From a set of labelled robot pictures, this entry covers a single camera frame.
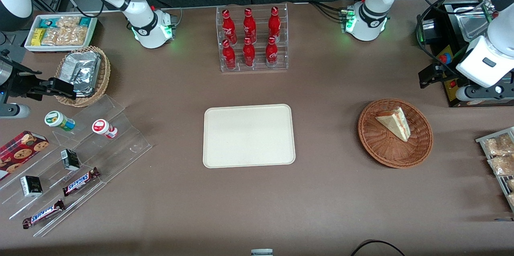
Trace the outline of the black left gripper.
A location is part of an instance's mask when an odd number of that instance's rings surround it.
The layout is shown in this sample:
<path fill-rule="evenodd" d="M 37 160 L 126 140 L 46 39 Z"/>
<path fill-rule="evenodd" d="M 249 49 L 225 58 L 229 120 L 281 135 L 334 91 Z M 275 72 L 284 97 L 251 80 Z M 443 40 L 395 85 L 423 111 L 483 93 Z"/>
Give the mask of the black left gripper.
<path fill-rule="evenodd" d="M 442 82 L 445 73 L 452 73 L 451 68 L 445 64 L 432 63 L 427 67 L 428 71 L 418 73 L 419 87 L 424 89 L 434 83 Z M 479 85 L 467 85 L 460 87 L 456 92 L 457 99 L 461 101 L 490 101 L 490 100 L 513 100 L 514 84 L 498 83 L 491 87 Z"/>

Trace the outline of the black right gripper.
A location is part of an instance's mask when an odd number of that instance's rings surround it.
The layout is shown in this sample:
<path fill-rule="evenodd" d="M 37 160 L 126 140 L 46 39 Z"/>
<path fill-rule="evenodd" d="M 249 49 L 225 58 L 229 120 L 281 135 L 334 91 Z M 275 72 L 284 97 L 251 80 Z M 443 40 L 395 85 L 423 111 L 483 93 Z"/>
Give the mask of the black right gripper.
<path fill-rule="evenodd" d="M 40 72 L 22 67 L 11 60 L 1 61 L 1 119 L 26 118 L 31 113 L 31 108 L 25 104 L 8 103 L 9 97 L 29 98 L 35 101 L 42 101 L 44 95 L 76 99 L 72 84 L 56 77 L 42 80 L 36 77 L 37 74 Z"/>

